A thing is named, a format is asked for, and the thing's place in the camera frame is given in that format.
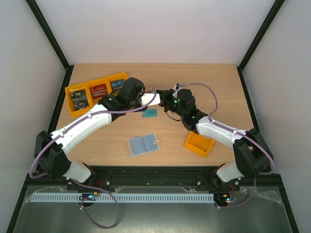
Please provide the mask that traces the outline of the teal green card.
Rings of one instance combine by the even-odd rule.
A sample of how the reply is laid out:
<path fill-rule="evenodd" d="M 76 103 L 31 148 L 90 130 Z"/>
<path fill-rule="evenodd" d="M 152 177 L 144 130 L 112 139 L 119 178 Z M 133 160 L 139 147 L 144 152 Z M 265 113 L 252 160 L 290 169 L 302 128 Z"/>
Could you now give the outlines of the teal green card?
<path fill-rule="evenodd" d="M 157 117 L 157 109 L 146 109 L 142 111 L 143 118 Z"/>

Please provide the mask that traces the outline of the beige leather card holder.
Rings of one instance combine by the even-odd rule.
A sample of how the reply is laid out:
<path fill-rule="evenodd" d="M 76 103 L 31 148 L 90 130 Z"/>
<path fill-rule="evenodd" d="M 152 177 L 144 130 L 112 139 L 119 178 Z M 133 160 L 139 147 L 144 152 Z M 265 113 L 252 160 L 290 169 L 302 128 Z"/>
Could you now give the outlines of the beige leather card holder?
<path fill-rule="evenodd" d="M 160 150 L 160 139 L 155 133 L 136 136 L 127 141 L 130 157 L 138 157 Z"/>

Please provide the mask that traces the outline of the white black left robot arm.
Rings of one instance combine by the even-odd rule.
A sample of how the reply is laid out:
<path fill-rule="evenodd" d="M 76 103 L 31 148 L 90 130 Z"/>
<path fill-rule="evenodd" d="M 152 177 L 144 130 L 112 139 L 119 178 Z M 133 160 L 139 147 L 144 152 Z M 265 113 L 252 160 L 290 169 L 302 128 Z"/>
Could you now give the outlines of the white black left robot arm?
<path fill-rule="evenodd" d="M 144 91 L 142 81 L 129 78 L 117 95 L 102 97 L 91 110 L 71 124 L 52 133 L 40 132 L 36 136 L 35 160 L 29 176 L 33 179 L 49 176 L 52 179 L 66 177 L 80 183 L 87 181 L 92 174 L 87 165 L 72 161 L 67 155 L 79 142 L 100 127 L 125 115 L 131 108 L 141 109 L 139 98 Z"/>

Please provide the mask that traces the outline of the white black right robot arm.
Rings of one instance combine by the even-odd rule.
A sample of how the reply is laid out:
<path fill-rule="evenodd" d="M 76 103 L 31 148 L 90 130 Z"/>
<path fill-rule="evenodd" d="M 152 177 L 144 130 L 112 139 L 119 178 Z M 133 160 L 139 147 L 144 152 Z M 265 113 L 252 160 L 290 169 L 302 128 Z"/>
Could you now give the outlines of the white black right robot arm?
<path fill-rule="evenodd" d="M 211 175 L 215 189 L 223 190 L 237 178 L 255 179 L 274 168 L 270 149 L 259 130 L 239 130 L 214 120 L 211 115 L 196 107 L 195 97 L 189 89 L 158 91 L 160 106 L 181 118 L 184 127 L 191 132 L 214 139 L 234 152 L 235 161 L 220 165 Z"/>

